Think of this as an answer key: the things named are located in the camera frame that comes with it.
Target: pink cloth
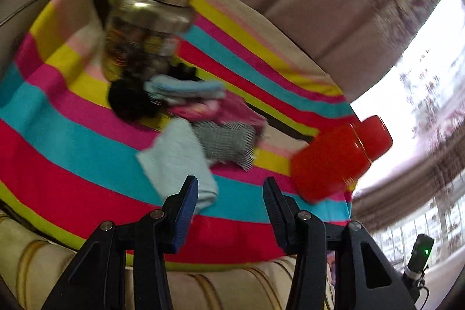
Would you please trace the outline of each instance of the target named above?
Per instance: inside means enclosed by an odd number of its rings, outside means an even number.
[[[211,120],[220,109],[220,100],[204,100],[198,103],[189,103],[170,108],[169,111],[176,116],[195,123],[197,121]]]
[[[242,97],[231,91],[226,91],[219,112],[212,120],[218,124],[240,121],[252,126],[257,135],[263,133],[263,129],[267,124],[266,118],[250,109]]]

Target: glass jar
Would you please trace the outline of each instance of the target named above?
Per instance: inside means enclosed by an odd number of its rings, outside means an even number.
[[[103,73],[149,80],[166,74],[196,15],[190,0],[115,0],[106,26]]]

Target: striped blanket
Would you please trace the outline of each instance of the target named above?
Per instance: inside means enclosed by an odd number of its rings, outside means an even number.
[[[133,222],[162,204],[135,157],[158,132],[122,122],[106,100],[100,57],[111,3],[52,0],[0,84],[0,199],[75,249],[100,222]],[[212,170],[218,200],[194,218],[185,246],[167,257],[168,268],[215,270],[282,256],[261,194],[270,175],[302,209],[345,224],[349,191],[308,205],[289,177],[289,157],[305,141],[354,120],[339,88],[316,66],[299,71],[221,0],[192,5],[198,18],[180,59],[198,67],[202,79],[221,80],[270,126],[249,172],[229,165]]]

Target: light blue towel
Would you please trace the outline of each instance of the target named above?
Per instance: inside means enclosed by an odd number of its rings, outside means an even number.
[[[144,90],[153,97],[200,97],[202,99],[220,99],[224,97],[225,87],[220,81],[180,81],[167,75],[157,75],[144,83]]]
[[[196,214],[218,197],[218,186],[207,166],[203,148],[186,120],[171,121],[154,144],[136,156],[163,201],[179,193],[188,175],[198,180]]]

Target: folded cloth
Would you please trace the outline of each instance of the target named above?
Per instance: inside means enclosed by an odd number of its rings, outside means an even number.
[[[216,116],[220,108],[220,100],[211,99],[203,102],[188,103],[169,108],[168,111],[175,116],[185,118],[194,123],[197,121],[211,120]]]
[[[250,109],[243,98],[231,91],[226,91],[221,107],[212,119],[218,124],[240,121],[252,126],[260,136],[267,124],[267,119]]]
[[[123,78],[112,82],[108,91],[108,103],[120,119],[132,122],[142,117],[155,117],[161,103],[150,101],[141,81]]]
[[[188,175],[198,180],[196,214],[218,197],[218,186],[203,148],[186,120],[172,120],[154,144],[136,156],[163,201],[180,191]]]
[[[253,166],[255,129],[242,122],[218,125],[202,121],[194,125],[194,133],[202,144],[209,163],[234,162],[248,171]]]
[[[152,102],[166,103],[168,104],[168,107],[176,107],[179,105],[187,104],[187,100],[184,97],[169,97],[160,94],[150,94],[149,92],[146,92],[146,94],[148,94],[148,97]]]
[[[187,66],[186,64],[179,62],[176,66],[170,66],[167,73],[172,78],[179,79],[181,81],[199,81],[197,78],[197,69],[195,67]]]
[[[144,83],[144,90],[153,96],[222,99],[225,88],[220,81],[181,81],[157,75]]]

